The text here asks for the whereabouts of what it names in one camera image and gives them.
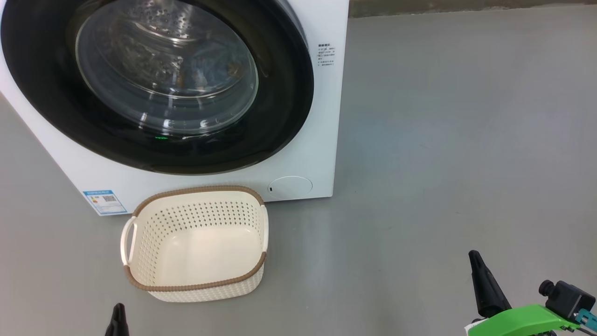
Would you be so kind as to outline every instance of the laundry basket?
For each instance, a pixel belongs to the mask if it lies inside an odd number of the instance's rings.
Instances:
[[[122,231],[121,257],[128,280],[160,300],[220,300],[259,285],[267,239],[267,210],[255,191],[191,188],[142,202]]]

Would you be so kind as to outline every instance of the white washing machine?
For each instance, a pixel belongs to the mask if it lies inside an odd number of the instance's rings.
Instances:
[[[349,0],[0,0],[0,89],[99,215],[329,197]]]

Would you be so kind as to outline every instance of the concrete floor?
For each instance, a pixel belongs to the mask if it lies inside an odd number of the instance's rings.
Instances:
[[[352,20],[336,193],[269,204],[261,285],[168,304],[126,280],[100,218],[0,107],[0,335],[461,335],[469,249],[513,306],[597,294],[597,7]]]

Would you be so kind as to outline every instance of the energy label sticker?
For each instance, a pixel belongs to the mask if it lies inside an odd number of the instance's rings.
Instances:
[[[117,215],[127,212],[112,190],[84,191],[83,194],[100,215]]]

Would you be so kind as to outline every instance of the blue connector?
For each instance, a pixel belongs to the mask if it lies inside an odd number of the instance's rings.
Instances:
[[[597,316],[591,314],[590,311],[584,308],[578,311],[578,315],[576,316],[576,322],[584,325],[585,327],[593,331],[597,331]]]

